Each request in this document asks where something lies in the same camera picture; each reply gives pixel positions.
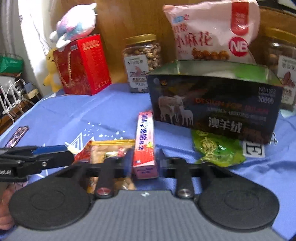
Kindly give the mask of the person's left hand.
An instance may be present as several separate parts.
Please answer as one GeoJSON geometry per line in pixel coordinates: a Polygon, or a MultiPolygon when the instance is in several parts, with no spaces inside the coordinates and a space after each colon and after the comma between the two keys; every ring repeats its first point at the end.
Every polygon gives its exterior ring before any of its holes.
{"type": "Polygon", "coordinates": [[[12,195],[22,188],[20,183],[13,183],[8,185],[1,197],[1,212],[0,212],[0,228],[1,230],[9,230],[14,225],[14,220],[9,211],[9,202],[12,195]]]}

